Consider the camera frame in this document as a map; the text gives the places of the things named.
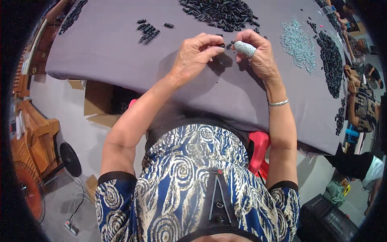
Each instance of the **zipper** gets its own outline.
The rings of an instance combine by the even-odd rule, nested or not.
[[[223,204],[224,204],[224,209],[226,210],[228,222],[231,223],[231,217],[230,217],[230,214],[228,213],[226,200],[224,199],[223,190],[222,190],[222,185],[220,184],[220,180],[219,180],[219,178],[218,178],[217,175],[215,176],[215,179],[216,179],[216,182],[219,183],[220,193],[221,193],[221,195],[222,195],[222,201],[223,201]]]
[[[214,182],[214,190],[212,192],[212,199],[211,199],[211,207],[210,207],[210,215],[208,216],[208,220],[211,220],[212,217],[212,209],[214,207],[214,200],[215,200],[215,191],[216,191],[216,182],[217,182],[217,175],[215,175],[215,182]]]

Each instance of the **button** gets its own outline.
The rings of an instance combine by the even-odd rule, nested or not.
[[[219,222],[224,223],[224,219],[223,219],[222,216],[218,216],[217,219],[218,219]]]
[[[218,208],[223,208],[223,207],[224,207],[223,203],[221,203],[221,202],[217,202],[217,203],[216,203],[216,206],[217,206]]]

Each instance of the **floor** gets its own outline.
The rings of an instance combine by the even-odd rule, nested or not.
[[[72,89],[64,80],[50,76],[34,76],[31,81],[30,94],[33,104],[48,118],[57,118],[60,131],[58,144],[68,142],[76,152],[82,165],[82,175],[79,177],[84,186],[85,180],[95,175],[99,177],[101,153],[104,138],[110,128],[90,122],[83,115],[83,90]],[[138,176],[141,171],[141,160],[144,155],[145,137],[136,148],[135,171]],[[318,194],[323,194],[329,183],[334,168],[323,156],[297,155],[297,175],[301,205]],[[80,232],[74,236],[65,228],[64,222],[71,200],[82,191],[79,184],[62,173],[51,184],[52,192],[46,198],[46,216],[42,223],[44,231],[52,241],[100,241],[96,223],[95,208],[84,201],[73,221]]]

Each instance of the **power strip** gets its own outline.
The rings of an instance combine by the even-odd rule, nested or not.
[[[72,223],[70,223],[70,221],[66,221],[65,222],[65,227],[71,231],[71,233],[73,233],[75,236],[78,235],[79,233],[79,229],[77,229],[74,225],[72,225]]]

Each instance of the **swirl pattern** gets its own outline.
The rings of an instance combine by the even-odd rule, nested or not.
[[[222,170],[240,230],[262,241],[291,241],[300,209],[289,188],[267,191],[247,170],[247,152],[230,131],[187,125],[163,135],[131,185],[110,180],[96,191],[103,241],[177,241],[198,230],[209,168]]]

